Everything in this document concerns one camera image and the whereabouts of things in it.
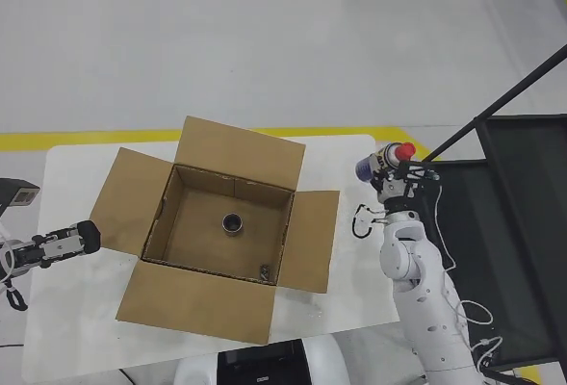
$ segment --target black shelf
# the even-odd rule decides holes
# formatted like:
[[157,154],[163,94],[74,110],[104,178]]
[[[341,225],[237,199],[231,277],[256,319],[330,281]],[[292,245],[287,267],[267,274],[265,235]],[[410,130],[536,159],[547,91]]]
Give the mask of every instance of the black shelf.
[[[567,380],[567,114],[494,116],[565,59],[567,44],[424,162],[441,176],[439,224],[458,263],[452,280],[495,317],[493,328],[470,325],[472,339],[504,336],[498,370],[559,360]],[[486,160],[434,162],[474,129]],[[440,244],[436,192],[421,196],[427,234]]]

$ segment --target small object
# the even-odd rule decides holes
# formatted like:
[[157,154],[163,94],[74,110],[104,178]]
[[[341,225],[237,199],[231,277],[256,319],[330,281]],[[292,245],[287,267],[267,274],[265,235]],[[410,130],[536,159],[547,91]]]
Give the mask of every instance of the small object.
[[271,267],[268,265],[260,266],[260,279],[262,281],[268,281],[271,278]]
[[223,230],[228,237],[236,237],[243,232],[243,220],[236,213],[223,217]]
[[388,173],[392,169],[399,168],[401,161],[409,161],[416,154],[416,147],[413,143],[392,142],[379,151],[369,155],[356,164],[356,176],[363,182],[369,182],[374,175]]
[[0,205],[5,207],[28,206],[39,193],[34,184],[11,178],[0,178]]

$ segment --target white table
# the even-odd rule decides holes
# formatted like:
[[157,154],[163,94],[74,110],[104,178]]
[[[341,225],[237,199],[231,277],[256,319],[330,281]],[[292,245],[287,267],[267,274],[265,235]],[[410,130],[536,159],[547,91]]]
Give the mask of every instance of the white table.
[[[399,320],[392,282],[381,272],[381,231],[361,241],[350,232],[359,203],[373,188],[355,178],[355,163],[375,149],[369,136],[291,138],[305,143],[299,191],[340,190],[328,292],[278,288],[270,342]],[[59,146],[48,152],[39,234],[89,217],[119,147],[172,160],[176,142]],[[34,269],[22,375],[39,382],[246,347],[192,333],[116,321],[136,256],[96,254]]]

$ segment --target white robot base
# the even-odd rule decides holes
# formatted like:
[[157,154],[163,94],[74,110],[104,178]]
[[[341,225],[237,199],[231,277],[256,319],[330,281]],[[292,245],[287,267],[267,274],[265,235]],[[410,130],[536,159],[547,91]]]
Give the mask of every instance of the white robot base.
[[184,358],[174,385],[217,385],[218,380],[219,385],[349,385],[343,354],[330,334]]

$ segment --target bottle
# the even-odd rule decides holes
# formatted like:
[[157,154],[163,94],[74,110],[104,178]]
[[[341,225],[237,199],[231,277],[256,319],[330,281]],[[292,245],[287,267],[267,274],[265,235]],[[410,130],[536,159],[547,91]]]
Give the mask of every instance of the bottle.
[[400,161],[409,161],[416,154],[413,143],[392,142],[356,164],[356,176],[363,182],[373,179],[376,172],[398,168]]

